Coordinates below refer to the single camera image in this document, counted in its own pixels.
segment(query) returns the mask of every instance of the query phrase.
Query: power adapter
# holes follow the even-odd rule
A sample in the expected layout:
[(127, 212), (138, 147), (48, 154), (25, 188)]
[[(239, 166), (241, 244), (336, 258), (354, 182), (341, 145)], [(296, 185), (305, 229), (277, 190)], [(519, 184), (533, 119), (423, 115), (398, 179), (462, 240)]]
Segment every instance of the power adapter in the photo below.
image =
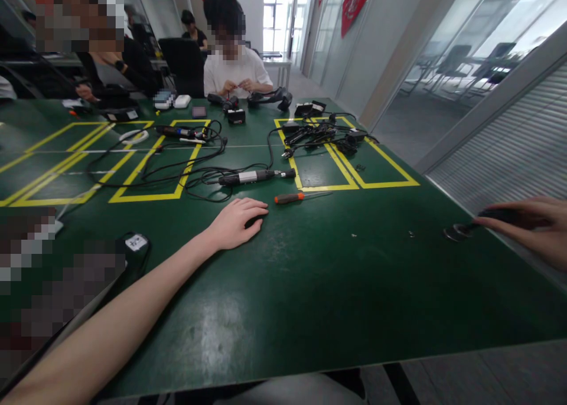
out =
[(294, 133), (301, 129), (299, 123), (289, 121), (282, 125), (283, 133)]

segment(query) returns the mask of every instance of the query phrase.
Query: human arm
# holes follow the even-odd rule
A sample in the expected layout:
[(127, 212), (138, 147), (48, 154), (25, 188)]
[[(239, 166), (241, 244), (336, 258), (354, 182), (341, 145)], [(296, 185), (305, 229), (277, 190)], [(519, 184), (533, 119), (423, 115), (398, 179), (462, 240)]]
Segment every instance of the human arm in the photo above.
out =
[(520, 220), (515, 225), (484, 217), (476, 218), (474, 222), (517, 241), (550, 265), (567, 272), (567, 201), (534, 197), (494, 204), (489, 208), (517, 210)]
[(267, 204), (245, 198), (226, 206), (211, 226), (128, 287), (43, 359), (4, 398), (6, 404), (87, 403), (128, 362), (189, 277), (219, 250), (260, 231)]

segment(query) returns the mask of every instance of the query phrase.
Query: metal part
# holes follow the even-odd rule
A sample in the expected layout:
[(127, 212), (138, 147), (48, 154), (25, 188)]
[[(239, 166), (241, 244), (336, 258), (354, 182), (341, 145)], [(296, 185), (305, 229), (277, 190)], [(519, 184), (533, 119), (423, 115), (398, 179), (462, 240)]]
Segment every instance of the metal part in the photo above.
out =
[(477, 226), (478, 225), (475, 224), (454, 224), (450, 228), (445, 228), (443, 230), (443, 235), (445, 236), (445, 238), (448, 238), (451, 241), (460, 243), (466, 239), (471, 238), (473, 236), (473, 229), (475, 229)]

